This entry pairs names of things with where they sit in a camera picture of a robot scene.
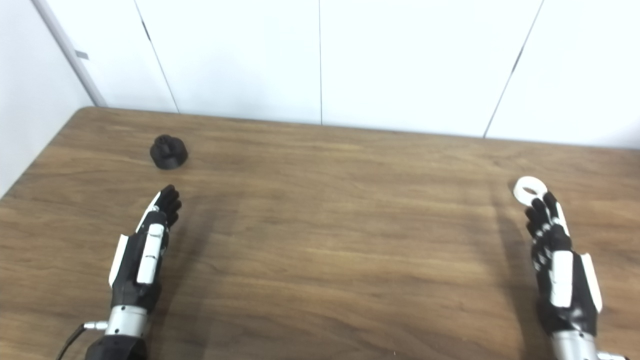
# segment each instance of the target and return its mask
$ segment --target white ring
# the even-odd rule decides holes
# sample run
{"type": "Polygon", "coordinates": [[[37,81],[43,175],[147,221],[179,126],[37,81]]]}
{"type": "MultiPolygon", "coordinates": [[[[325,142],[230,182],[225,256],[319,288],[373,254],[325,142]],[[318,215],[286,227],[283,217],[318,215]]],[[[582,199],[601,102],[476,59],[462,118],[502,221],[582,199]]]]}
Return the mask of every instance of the white ring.
{"type": "Polygon", "coordinates": [[[546,193],[547,186],[545,183],[533,176],[521,177],[513,187],[513,196],[516,197],[517,201],[526,206],[531,206],[531,202],[536,198],[542,199],[546,193]],[[530,189],[535,194],[532,194],[525,189],[530,189]]]}

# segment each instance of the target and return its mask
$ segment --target metal cylinder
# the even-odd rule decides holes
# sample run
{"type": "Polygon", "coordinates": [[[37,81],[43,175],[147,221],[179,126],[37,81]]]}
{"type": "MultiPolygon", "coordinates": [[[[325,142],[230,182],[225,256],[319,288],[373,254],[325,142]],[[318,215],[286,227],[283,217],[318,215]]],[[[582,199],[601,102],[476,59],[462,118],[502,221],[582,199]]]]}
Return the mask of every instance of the metal cylinder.
{"type": "Polygon", "coordinates": [[[147,325],[147,310],[130,305],[114,306],[105,335],[125,335],[142,338],[147,325]]]}
{"type": "Polygon", "coordinates": [[[558,331],[551,335],[557,360],[598,360],[593,336],[578,330],[558,331]]]}

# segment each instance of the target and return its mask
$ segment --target robotic arm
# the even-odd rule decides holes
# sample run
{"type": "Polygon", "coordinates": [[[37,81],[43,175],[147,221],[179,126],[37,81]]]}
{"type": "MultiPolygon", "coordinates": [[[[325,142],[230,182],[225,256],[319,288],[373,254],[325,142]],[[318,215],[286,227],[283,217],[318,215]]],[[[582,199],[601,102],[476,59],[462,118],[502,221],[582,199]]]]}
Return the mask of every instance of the robotic arm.
{"type": "Polygon", "coordinates": [[[625,360],[596,349],[596,326],[602,310],[600,287],[591,256],[573,249],[560,203],[534,177],[518,180],[514,195],[528,205],[525,214],[532,236],[531,260],[540,293],[536,309],[556,359],[625,360]]]}
{"type": "Polygon", "coordinates": [[[67,341],[58,355],[86,329],[104,330],[87,349],[86,360],[146,360],[147,320],[160,298],[160,267],[169,243],[169,230],[182,206],[179,193],[168,185],[151,201],[134,234],[120,235],[111,265],[111,315],[108,322],[88,322],[67,341]]]}

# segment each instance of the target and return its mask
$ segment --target white cabinet door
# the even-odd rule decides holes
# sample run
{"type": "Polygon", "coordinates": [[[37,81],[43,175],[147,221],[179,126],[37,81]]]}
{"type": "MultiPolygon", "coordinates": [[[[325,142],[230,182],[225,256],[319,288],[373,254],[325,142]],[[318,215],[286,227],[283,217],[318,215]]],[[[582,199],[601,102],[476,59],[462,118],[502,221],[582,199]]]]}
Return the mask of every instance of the white cabinet door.
{"type": "Polygon", "coordinates": [[[31,1],[0,1],[0,197],[92,102],[31,1]]]}
{"type": "Polygon", "coordinates": [[[176,112],[133,0],[46,0],[111,108],[176,112]]]}
{"type": "Polygon", "coordinates": [[[317,0],[138,0],[181,113],[320,123],[317,0]]]}
{"type": "Polygon", "coordinates": [[[320,0],[323,124],[482,136],[540,0],[320,0]]]}
{"type": "Polygon", "coordinates": [[[488,137],[640,149],[640,2],[545,2],[488,137]]]}

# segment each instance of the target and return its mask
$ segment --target wood grain surface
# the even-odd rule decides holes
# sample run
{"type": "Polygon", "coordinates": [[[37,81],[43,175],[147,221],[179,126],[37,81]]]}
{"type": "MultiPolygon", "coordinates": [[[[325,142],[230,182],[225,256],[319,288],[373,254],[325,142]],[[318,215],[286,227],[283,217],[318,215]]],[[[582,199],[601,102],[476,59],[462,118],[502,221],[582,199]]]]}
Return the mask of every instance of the wood grain surface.
{"type": "Polygon", "coordinates": [[[118,235],[168,183],[151,359],[551,359],[522,175],[594,259],[599,347],[640,357],[640,152],[87,108],[0,200],[0,359],[107,317],[118,235]],[[162,133],[183,167],[152,163],[162,133]]]}

